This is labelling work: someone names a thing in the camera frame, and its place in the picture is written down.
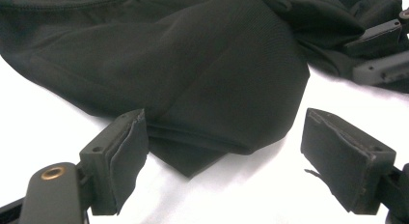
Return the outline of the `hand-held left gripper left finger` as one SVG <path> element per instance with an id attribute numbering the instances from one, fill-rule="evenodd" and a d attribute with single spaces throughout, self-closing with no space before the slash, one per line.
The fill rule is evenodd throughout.
<path id="1" fill-rule="evenodd" d="M 82 170 L 92 180 L 93 215 L 121 212 L 148 153 L 149 138 L 142 109 L 120 115 L 80 152 Z"/>

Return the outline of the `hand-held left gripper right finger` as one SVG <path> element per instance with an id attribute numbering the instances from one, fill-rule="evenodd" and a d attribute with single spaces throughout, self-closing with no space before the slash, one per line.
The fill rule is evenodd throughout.
<path id="1" fill-rule="evenodd" d="M 339 116 L 307 110 L 301 153 L 348 211 L 376 214 L 381 177 L 391 172 L 396 152 Z"/>

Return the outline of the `black pants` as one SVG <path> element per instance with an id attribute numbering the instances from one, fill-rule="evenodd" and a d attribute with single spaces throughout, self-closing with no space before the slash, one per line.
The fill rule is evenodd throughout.
<path id="1" fill-rule="evenodd" d="M 0 56 L 87 113 L 143 109 L 151 151 L 191 176 L 289 131 L 310 66 L 350 78 L 401 50 L 350 45 L 401 0 L 0 0 Z"/>

